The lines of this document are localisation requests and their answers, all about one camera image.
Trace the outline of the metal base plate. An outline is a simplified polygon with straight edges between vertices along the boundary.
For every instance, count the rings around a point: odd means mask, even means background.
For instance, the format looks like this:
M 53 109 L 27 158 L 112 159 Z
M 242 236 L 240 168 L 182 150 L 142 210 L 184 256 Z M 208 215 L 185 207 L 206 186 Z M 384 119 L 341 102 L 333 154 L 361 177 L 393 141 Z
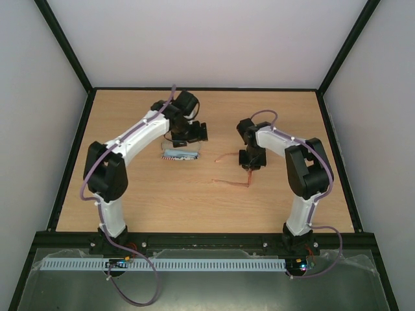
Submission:
M 324 250 L 300 264 L 306 279 L 271 271 L 44 271 L 48 258 L 96 258 L 81 249 L 36 253 L 19 310 L 388 310 L 369 251 Z M 278 259 L 244 251 L 164 250 L 154 259 Z

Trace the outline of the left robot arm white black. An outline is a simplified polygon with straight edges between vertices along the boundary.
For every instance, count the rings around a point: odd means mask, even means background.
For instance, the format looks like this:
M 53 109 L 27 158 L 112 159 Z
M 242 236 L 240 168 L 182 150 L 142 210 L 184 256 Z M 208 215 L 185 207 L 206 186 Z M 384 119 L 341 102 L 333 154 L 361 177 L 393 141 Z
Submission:
M 155 102 L 145 116 L 122 135 L 88 147 L 80 197 L 98 208 L 98 234 L 92 238 L 94 255 L 126 255 L 136 246 L 128 242 L 122 197 L 128 187 L 127 167 L 151 142 L 170 137 L 162 144 L 162 159 L 191 161 L 199 157 L 200 144 L 208 140 L 207 125 L 196 120 L 199 100 L 188 91 Z M 87 198 L 85 190 L 92 195 Z

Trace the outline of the blue cleaning cloth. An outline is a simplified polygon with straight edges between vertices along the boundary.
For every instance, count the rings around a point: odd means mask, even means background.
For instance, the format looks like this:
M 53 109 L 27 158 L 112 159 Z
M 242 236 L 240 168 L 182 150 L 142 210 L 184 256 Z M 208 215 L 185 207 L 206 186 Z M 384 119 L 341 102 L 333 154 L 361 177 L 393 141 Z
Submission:
M 162 158 L 175 161 L 188 161 L 198 159 L 198 156 L 198 152 L 167 149 L 164 151 Z

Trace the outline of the striped newspaper print glasses case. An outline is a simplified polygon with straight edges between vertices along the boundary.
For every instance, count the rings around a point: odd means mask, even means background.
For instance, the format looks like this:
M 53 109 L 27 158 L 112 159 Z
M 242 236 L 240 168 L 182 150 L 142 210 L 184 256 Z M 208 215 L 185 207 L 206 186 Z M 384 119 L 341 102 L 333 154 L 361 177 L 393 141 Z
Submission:
M 178 146 L 169 140 L 164 139 L 161 143 L 161 158 L 171 161 L 192 161 L 200 157 L 202 143 L 178 143 Z

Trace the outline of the orange transparent sunglasses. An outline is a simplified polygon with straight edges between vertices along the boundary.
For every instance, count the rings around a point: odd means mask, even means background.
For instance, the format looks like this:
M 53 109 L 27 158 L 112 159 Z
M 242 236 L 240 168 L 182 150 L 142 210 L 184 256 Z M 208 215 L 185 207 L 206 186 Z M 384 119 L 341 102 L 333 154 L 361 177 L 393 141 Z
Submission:
M 238 160 L 238 152 L 230 152 L 218 156 L 213 161 L 218 171 L 214 173 L 211 182 L 234 187 L 249 188 L 252 183 L 252 171 L 241 168 L 238 164 Z

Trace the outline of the black aluminium frame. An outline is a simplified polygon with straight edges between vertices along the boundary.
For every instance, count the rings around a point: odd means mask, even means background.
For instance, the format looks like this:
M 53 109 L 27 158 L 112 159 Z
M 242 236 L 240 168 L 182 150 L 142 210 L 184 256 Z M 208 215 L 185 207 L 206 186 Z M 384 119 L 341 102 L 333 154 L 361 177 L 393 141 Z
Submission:
M 148 145 L 128 167 L 130 231 L 277 233 L 284 160 L 249 188 L 212 183 L 241 119 L 318 137 L 336 180 L 314 225 L 377 240 L 400 310 L 414 309 L 413 1 L 2 1 L 1 309 L 35 234 L 94 231 L 86 151 L 138 122 L 172 85 L 201 103 L 195 161 Z

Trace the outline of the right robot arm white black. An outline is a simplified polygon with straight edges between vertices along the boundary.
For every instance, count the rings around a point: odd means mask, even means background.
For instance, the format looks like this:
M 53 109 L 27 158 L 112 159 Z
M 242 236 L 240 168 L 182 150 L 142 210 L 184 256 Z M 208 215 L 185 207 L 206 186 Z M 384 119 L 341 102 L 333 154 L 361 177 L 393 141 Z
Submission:
M 239 122 L 237 131 L 246 145 L 239 151 L 239 165 L 243 169 L 253 171 L 266 166 L 266 151 L 285 159 L 294 199 L 290 216 L 283 224 L 282 244 L 292 254 L 311 247 L 314 213 L 319 201 L 331 192 L 334 182 L 321 140 L 289 136 L 269 122 L 254 124 L 249 118 Z

